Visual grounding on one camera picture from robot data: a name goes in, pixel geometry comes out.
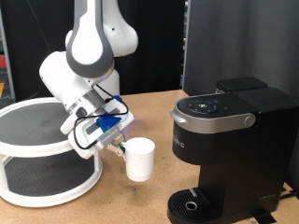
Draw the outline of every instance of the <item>black panel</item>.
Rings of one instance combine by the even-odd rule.
[[[74,24],[74,0],[1,0],[7,47],[17,100],[35,93],[39,67],[50,51],[65,50]],[[179,88],[185,1],[120,1],[124,19],[139,37],[137,51],[116,58],[121,94]],[[44,86],[38,96],[50,96]]]
[[[299,106],[298,100],[274,88],[238,91],[234,92],[234,94],[261,111]]]
[[[23,196],[50,196],[71,190],[94,173],[94,157],[82,159],[75,150],[38,158],[13,158],[6,165],[11,192]]]
[[[268,85],[255,77],[237,77],[219,80],[217,82],[217,89],[228,91],[243,91],[249,89],[264,88]]]
[[[185,1],[126,0],[119,5],[139,38],[134,54],[115,60],[121,94],[178,90]]]
[[[1,0],[1,11],[13,85],[21,101],[37,91],[39,67],[50,52],[65,50],[65,36],[73,28],[74,0]],[[43,86],[38,96],[50,92]]]

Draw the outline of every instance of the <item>silver trim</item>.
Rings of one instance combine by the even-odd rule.
[[[4,54],[6,55],[6,62],[7,62],[7,76],[9,81],[9,87],[10,87],[10,95],[11,99],[16,99],[15,89],[13,86],[13,80],[12,80],[12,74],[11,74],[11,66],[9,61],[9,55],[8,55],[8,49],[7,49],[7,39],[6,39],[6,33],[4,30],[3,20],[2,20],[2,9],[0,8],[0,26],[1,26],[1,34],[2,34],[2,43],[3,43],[3,49]]]
[[[184,130],[193,132],[193,133],[224,133],[230,132],[239,129],[246,129],[251,127],[255,123],[255,116],[251,113],[234,115],[216,119],[202,119],[192,117],[181,112],[178,109],[178,103],[186,98],[184,97],[176,102],[176,107],[173,111],[170,112],[170,116],[173,118],[175,123]],[[246,123],[245,120],[251,117],[253,122]]]
[[[189,35],[191,7],[192,7],[192,0],[189,0],[188,1],[188,9],[187,9],[187,27],[186,27],[186,41],[185,41],[185,53],[184,53],[184,72],[183,72],[183,83],[182,83],[183,90],[185,90],[185,75],[186,75],[186,65],[187,65],[188,35]]]
[[[93,107],[94,107],[94,111],[99,109],[100,107],[102,107],[105,104],[105,101],[103,100],[103,98],[95,90],[91,90],[91,91],[87,92],[85,95],[78,98],[76,100],[76,102],[74,102],[67,109],[67,113],[69,115],[71,115],[73,113],[74,109],[84,101],[90,102],[91,105],[93,105]]]
[[[190,208],[190,207],[188,207],[188,204],[192,204],[192,205],[194,205],[194,208]],[[195,202],[187,202],[187,203],[185,203],[185,206],[186,206],[186,208],[187,208],[189,211],[194,211],[194,210],[196,210],[196,208],[197,208],[197,203],[195,203]]]
[[[193,197],[197,197],[197,194],[195,193],[194,189],[189,189],[190,193],[193,195]]]

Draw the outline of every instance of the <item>coffee maker drip tray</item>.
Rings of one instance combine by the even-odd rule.
[[[199,188],[185,189],[172,195],[168,201],[167,214],[173,224],[212,224],[221,216]]]

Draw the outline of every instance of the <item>coffee maker control panel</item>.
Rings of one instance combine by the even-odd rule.
[[[178,109],[188,116],[203,119],[258,112],[255,107],[231,93],[186,97],[178,102]]]
[[[218,110],[218,101],[203,101],[203,100],[194,100],[194,101],[189,101],[187,103],[187,107],[197,113],[203,113],[203,114],[208,114],[208,113],[214,113]]]

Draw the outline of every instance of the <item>coffee maker button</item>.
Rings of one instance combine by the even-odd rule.
[[[189,103],[187,103],[187,107],[188,107],[188,108],[194,108],[194,103],[193,103],[193,102],[189,102]]]
[[[210,112],[216,112],[218,110],[218,106],[217,105],[213,105],[212,108],[210,109]]]
[[[246,126],[250,127],[250,126],[253,125],[254,121],[255,121],[255,118],[254,118],[252,115],[250,115],[250,116],[247,116],[247,117],[245,118],[245,120],[244,120],[244,124],[245,124]]]

